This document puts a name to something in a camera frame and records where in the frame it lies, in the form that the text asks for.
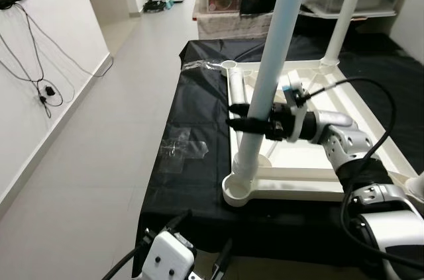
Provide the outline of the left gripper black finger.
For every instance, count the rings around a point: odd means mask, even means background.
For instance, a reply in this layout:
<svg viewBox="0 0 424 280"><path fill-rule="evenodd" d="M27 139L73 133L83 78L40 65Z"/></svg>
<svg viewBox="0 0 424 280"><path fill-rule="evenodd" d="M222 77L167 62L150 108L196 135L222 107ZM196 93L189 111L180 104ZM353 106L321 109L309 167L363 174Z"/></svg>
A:
<svg viewBox="0 0 424 280"><path fill-rule="evenodd" d="M231 249L233 248L233 241L228 240L223 246L222 250L218 253L214 261L214 274L225 274L231 262Z"/></svg>
<svg viewBox="0 0 424 280"><path fill-rule="evenodd" d="M193 216L193 211L183 211L181 214L173 217L169 222L164 225L164 231L170 232L171 234L176 234L178 232L179 225L183 220L187 220Z"/></svg>

